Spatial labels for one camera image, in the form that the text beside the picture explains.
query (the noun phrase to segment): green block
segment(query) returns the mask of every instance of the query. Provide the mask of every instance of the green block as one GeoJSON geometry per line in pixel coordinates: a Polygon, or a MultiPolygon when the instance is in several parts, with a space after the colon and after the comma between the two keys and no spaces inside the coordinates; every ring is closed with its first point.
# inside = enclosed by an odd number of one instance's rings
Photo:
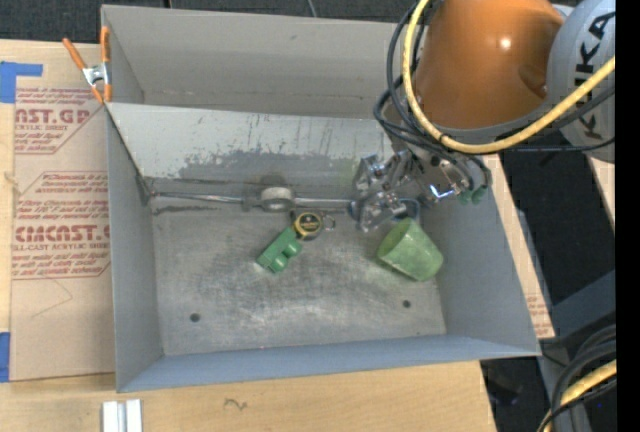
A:
{"type": "Polygon", "coordinates": [[[296,232],[286,228],[262,252],[257,263],[272,272],[280,272],[287,268],[289,260],[300,253],[302,245],[298,242],[296,232]]]}

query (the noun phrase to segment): bin floor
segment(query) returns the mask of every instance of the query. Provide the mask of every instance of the bin floor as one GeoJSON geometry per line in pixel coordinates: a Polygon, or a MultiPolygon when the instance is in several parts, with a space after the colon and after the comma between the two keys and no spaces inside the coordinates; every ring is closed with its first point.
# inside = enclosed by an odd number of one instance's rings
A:
{"type": "Polygon", "coordinates": [[[415,282],[376,261],[390,225],[365,235],[332,213],[335,229],[274,274],[255,259],[288,214],[172,201],[153,205],[167,355],[446,333],[436,279],[415,282]]]}

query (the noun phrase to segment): small yellow object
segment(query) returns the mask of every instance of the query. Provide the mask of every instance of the small yellow object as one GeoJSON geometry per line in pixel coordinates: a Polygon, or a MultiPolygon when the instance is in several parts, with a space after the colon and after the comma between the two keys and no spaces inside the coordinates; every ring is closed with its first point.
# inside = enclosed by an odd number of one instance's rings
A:
{"type": "Polygon", "coordinates": [[[293,229],[301,239],[311,240],[324,229],[324,220],[318,213],[304,212],[296,217],[293,229]]]}

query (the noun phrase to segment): orange clip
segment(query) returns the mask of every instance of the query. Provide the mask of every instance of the orange clip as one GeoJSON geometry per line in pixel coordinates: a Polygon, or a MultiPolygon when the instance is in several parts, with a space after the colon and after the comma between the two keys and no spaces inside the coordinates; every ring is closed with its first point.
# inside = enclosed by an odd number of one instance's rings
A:
{"type": "Polygon", "coordinates": [[[88,67],[80,52],[76,49],[73,43],[68,39],[62,39],[62,44],[71,55],[73,62],[75,62],[78,69],[82,71],[87,82],[91,86],[91,92],[95,96],[95,98],[100,102],[100,104],[104,104],[105,101],[111,101],[112,96],[112,86],[109,81],[109,73],[107,69],[107,65],[111,62],[111,47],[109,45],[109,29],[105,26],[100,30],[100,52],[101,52],[101,64],[99,66],[95,66],[93,68],[88,67]],[[100,94],[96,86],[96,81],[104,80],[104,96],[100,94]]]}
{"type": "Polygon", "coordinates": [[[105,68],[104,99],[105,101],[111,101],[112,87],[111,82],[109,81],[109,74],[106,70],[107,64],[111,62],[111,45],[109,44],[109,28],[105,26],[100,29],[100,48],[102,64],[105,68]]]}

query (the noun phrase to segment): cardboard box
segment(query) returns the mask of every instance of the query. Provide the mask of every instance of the cardboard box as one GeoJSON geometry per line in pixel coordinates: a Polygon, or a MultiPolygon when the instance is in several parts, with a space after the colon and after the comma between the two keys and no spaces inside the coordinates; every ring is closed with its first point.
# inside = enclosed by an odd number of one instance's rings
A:
{"type": "Polygon", "coordinates": [[[119,391],[539,353],[503,178],[477,206],[423,211],[445,257],[426,283],[377,263],[385,228],[365,235],[346,213],[359,158],[391,154],[371,110],[395,25],[120,6],[102,19],[119,391]],[[279,274],[255,262],[290,221],[257,206],[274,185],[335,219],[279,274]]]}

